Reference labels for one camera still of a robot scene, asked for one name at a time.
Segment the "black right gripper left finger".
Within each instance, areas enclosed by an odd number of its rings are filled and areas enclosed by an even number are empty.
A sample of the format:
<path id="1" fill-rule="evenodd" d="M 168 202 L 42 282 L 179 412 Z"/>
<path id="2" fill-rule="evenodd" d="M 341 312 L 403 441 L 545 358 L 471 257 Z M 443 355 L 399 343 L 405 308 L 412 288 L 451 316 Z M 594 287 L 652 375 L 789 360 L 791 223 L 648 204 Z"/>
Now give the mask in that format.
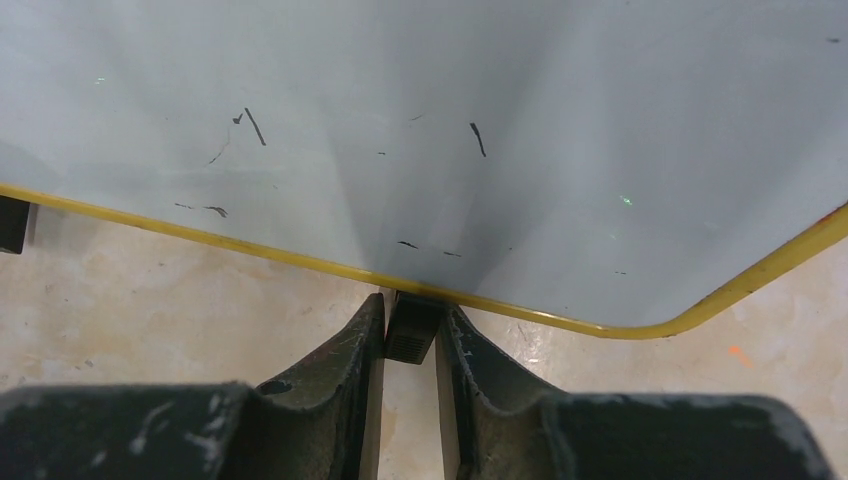
<path id="1" fill-rule="evenodd" d="M 19 387 L 1 397 L 5 479 L 373 479 L 384 299 L 261 383 Z"/>

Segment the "yellow-framed whiteboard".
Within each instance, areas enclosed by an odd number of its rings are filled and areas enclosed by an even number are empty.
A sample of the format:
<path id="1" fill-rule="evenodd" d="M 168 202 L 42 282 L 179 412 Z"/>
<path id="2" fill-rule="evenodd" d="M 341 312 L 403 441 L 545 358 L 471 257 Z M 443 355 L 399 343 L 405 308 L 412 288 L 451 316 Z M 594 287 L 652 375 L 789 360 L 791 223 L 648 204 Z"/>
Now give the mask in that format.
<path id="1" fill-rule="evenodd" d="M 4 195 L 607 338 L 847 233 L 843 1 L 5 1 Z"/>

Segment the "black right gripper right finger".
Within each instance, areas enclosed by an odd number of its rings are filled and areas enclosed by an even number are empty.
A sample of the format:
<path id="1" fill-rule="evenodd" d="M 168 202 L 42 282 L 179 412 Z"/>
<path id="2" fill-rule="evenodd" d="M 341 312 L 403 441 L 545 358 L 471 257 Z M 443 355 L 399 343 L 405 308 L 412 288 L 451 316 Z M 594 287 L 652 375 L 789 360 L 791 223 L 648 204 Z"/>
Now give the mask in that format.
<path id="1" fill-rule="evenodd" d="M 439 308 L 448 479 L 830 479 L 813 434 L 764 396 L 574 393 Z"/>

